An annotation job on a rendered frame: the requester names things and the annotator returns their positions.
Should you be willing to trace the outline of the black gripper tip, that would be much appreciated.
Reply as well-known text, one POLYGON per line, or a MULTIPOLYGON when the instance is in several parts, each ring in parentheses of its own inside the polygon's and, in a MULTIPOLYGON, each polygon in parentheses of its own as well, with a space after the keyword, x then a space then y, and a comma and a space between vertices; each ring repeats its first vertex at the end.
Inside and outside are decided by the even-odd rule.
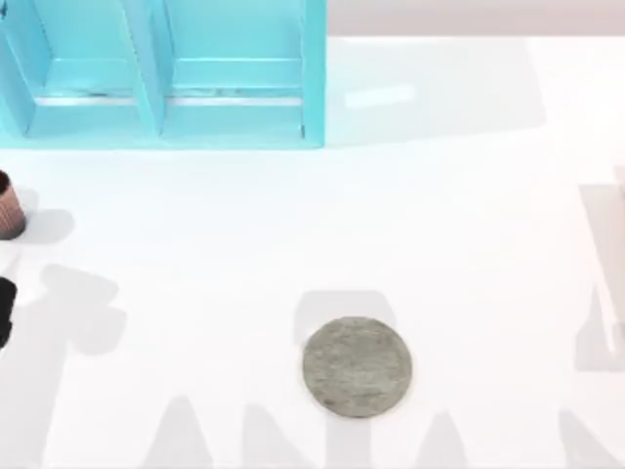
POLYGON ((17 294, 17 286, 8 278, 0 277, 0 350, 7 345, 11 336, 12 313, 17 294))

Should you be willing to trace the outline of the light blue rack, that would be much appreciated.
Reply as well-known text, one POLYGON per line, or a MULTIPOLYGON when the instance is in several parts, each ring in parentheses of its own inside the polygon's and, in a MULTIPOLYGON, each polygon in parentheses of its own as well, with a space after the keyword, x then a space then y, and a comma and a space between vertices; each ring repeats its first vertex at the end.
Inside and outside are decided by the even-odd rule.
POLYGON ((0 0, 0 149, 325 142, 327 0, 0 0))

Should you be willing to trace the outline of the brown ribbed cup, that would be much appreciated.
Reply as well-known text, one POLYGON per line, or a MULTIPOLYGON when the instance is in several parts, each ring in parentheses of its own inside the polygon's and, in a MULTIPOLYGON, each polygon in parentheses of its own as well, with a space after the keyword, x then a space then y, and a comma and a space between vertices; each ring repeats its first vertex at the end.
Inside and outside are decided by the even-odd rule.
POLYGON ((26 218, 9 175, 0 170, 0 240, 20 236, 26 227, 26 218))

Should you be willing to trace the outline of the round grey stone coaster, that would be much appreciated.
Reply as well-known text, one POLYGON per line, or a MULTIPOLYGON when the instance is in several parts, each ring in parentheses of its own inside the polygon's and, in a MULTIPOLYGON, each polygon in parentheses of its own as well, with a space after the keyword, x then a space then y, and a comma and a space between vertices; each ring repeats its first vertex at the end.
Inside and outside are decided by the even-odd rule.
POLYGON ((373 318, 331 320, 303 349, 307 390, 341 417, 364 419, 389 411, 405 397, 414 374, 414 360, 402 337, 373 318))

